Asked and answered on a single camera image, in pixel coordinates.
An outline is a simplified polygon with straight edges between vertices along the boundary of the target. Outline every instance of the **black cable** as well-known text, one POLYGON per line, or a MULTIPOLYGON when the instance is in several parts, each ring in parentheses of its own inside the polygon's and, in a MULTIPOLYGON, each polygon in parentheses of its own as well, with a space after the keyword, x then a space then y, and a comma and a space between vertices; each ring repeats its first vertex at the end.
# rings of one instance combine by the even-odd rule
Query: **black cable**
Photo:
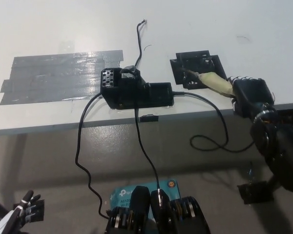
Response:
POLYGON ((107 216, 105 216, 104 214, 101 213, 102 197, 100 196, 100 194, 99 194, 97 191, 95 191, 95 190, 91 187, 91 174, 90 174, 90 172, 89 172, 84 166, 82 166, 81 164, 79 164, 79 162, 78 162, 78 157, 79 157, 79 152, 80 152, 80 141, 81 141, 81 136, 82 136, 82 128, 83 128, 83 123, 84 123, 84 117, 85 117, 85 115, 86 115, 86 113, 87 113, 87 110, 88 110, 89 106, 91 105, 91 103, 93 103, 93 101, 94 101, 96 98, 98 98, 100 95, 101 95, 101 93, 96 94, 96 95, 95 95, 95 96, 94 96, 94 97, 88 102, 88 104, 87 104, 86 107, 84 108, 84 111, 83 111, 82 116, 81 116, 81 118, 80 118, 79 126, 78 126, 77 151, 76 151, 75 163, 76 163, 76 165, 77 165, 80 169, 82 169, 84 172, 87 173, 88 178, 89 178, 89 180, 88 180, 88 188, 89 188, 89 189, 90 189, 90 190, 91 190, 91 191, 92 191, 92 192, 93 192, 93 193, 99 198, 99 200, 100 200, 100 205, 99 205, 99 210, 98 210, 99 215, 102 216, 103 218, 108 219, 107 216))
POLYGON ((147 153, 146 153, 146 151, 145 151, 145 149, 144 149, 144 147, 142 145, 142 142, 141 142, 140 130, 139 130, 139 125, 138 125, 138 108, 135 108, 135 122, 136 122, 137 134, 138 134, 138 140, 139 140, 140 147, 142 149, 142 152, 146 156, 148 162, 151 164, 151 167, 152 167, 152 169, 154 171, 154 174, 155 174, 155 177, 156 177, 156 187, 157 187, 157 189, 159 189, 160 188, 160 183, 159 183, 157 171, 156 171, 155 166, 152 163, 151 159, 147 156, 147 153))
MULTIPOLYGON (((137 36, 138 36, 138 46, 139 46, 139 57, 135 63, 135 67, 137 68, 137 66, 139 65, 140 63, 140 60, 141 60, 141 57, 142 57, 142 48, 141 48, 141 37, 140 37, 140 33, 139 33, 139 27, 141 25, 143 25, 144 23, 146 22, 146 20, 144 19, 141 23, 138 23, 137 25, 137 36)), ((152 163, 151 159, 148 157, 144 147, 143 147, 143 144, 141 142, 141 136, 140 136, 140 130, 139 130, 139 124, 138 124, 138 110, 139 110, 139 107, 137 105, 137 103, 135 102, 135 122, 136 122, 136 128, 137 128, 137 134, 138 134, 138 140, 139 140, 139 144, 140 144, 140 147, 141 147, 141 150, 142 152, 144 153, 145 157, 147 158, 148 162, 151 164, 151 167, 154 171, 154 174, 155 174, 155 177, 156 177, 156 187, 157 189, 160 189, 160 182, 159 182, 159 179, 158 179, 158 175, 157 175, 157 171, 155 169, 155 166, 154 164, 152 163)))
POLYGON ((241 153, 241 152, 244 152, 246 150, 248 150, 253 144, 254 144, 254 141, 249 144, 248 146, 246 146, 245 148, 243 149, 240 149, 240 150, 230 150, 230 149, 227 149, 226 146, 229 142, 229 134, 228 134, 228 129, 227 129, 227 125, 226 125, 226 122, 225 122, 225 119, 222 115, 222 113, 220 112, 220 110, 218 109, 217 106, 215 106, 214 103, 212 103, 211 101, 209 101, 208 99, 200 96, 200 95, 197 95, 197 94, 193 94, 193 93, 187 93, 187 92, 173 92, 173 95, 174 96, 178 96, 178 95, 186 95, 186 96, 191 96, 191 97, 196 97, 196 98, 199 98, 200 100, 208 103, 209 105, 211 105, 217 112, 217 114, 219 115, 222 123, 223 123, 223 126, 224 126, 224 130, 225 130, 225 143, 223 143, 222 145, 221 144, 218 144, 215 140, 211 139, 210 137, 208 136, 205 136, 205 135, 194 135, 190 138, 190 146, 196 150, 199 150, 199 151, 205 151, 205 152, 208 152, 208 151, 215 151, 215 150, 218 150, 218 149, 223 149, 224 151, 227 151, 227 152, 230 152, 230 153, 241 153), (193 144, 193 140, 198 138, 198 137, 201 137, 201 138, 204 138, 206 140, 209 140, 211 141, 212 143, 214 143, 217 147, 215 148, 211 148, 211 149, 201 149, 201 148, 198 148, 196 147, 194 144, 193 144))
POLYGON ((141 57, 142 57, 142 48, 141 48, 141 38, 140 38, 140 33, 139 33, 139 27, 140 25, 144 24, 146 20, 144 19, 141 23, 138 23, 137 25, 137 35, 138 35, 138 45, 139 45, 139 57, 137 58, 137 61, 135 63, 135 67, 138 67, 141 57))

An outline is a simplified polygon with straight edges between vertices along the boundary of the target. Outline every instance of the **white tabletop surface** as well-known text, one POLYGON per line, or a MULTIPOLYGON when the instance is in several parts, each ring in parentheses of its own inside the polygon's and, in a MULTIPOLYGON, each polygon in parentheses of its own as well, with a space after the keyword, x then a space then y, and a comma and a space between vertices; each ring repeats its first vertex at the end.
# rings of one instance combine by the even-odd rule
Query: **white tabletop surface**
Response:
MULTIPOLYGON (((227 76, 266 80, 277 108, 293 108, 293 0, 0 0, 0 89, 14 57, 123 50, 121 67, 139 51, 136 25, 147 19, 139 69, 147 82, 176 85, 170 59, 175 53, 209 50, 219 55, 227 76)), ((208 89, 193 90, 230 110, 228 98, 208 89)), ((0 134, 72 129, 88 100, 0 106, 0 134)), ((213 109, 177 97, 171 108, 141 109, 160 119, 195 117, 213 109)), ((88 126, 133 122, 133 110, 111 110, 103 99, 86 117, 88 126)))

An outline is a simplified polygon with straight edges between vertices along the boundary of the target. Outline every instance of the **logo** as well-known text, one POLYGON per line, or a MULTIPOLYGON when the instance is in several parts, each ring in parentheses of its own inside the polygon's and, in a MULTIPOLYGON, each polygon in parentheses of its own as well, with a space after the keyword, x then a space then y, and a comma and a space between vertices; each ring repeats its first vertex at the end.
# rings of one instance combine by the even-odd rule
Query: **logo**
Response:
POLYGON ((125 189, 123 189, 123 190, 121 190, 121 193, 119 194, 120 196, 124 196, 126 194, 126 190, 125 189))
POLYGON ((168 181, 167 185, 168 185, 168 187, 170 187, 170 188, 174 188, 174 187, 176 186, 176 182, 173 181, 173 180, 170 180, 170 181, 168 181))

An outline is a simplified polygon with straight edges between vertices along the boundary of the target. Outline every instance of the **duct tape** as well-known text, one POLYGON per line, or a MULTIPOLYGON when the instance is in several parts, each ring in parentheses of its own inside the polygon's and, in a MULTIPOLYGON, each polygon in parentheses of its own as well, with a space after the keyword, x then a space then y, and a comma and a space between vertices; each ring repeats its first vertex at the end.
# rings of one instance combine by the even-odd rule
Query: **duct tape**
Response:
POLYGON ((89 99, 100 91, 101 71, 123 60, 122 50, 16 57, 0 105, 89 99))

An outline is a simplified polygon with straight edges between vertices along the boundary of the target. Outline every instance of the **blue box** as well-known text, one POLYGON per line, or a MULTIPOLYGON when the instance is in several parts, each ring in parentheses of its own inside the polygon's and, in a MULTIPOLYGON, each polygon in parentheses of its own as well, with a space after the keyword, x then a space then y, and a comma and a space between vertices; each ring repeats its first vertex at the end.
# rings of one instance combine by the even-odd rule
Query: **blue box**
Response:
MULTIPOLYGON (((160 188, 164 190, 164 192, 168 195, 170 200, 180 198, 178 184, 175 179, 161 180, 159 181, 159 183, 160 188)), ((116 188, 114 192, 111 194, 111 209, 113 210, 117 206, 129 207, 131 193, 137 185, 148 187, 150 193, 154 190, 157 190, 156 182, 129 185, 125 187, 116 188)), ((154 220, 151 207, 148 213, 148 218, 154 220)))

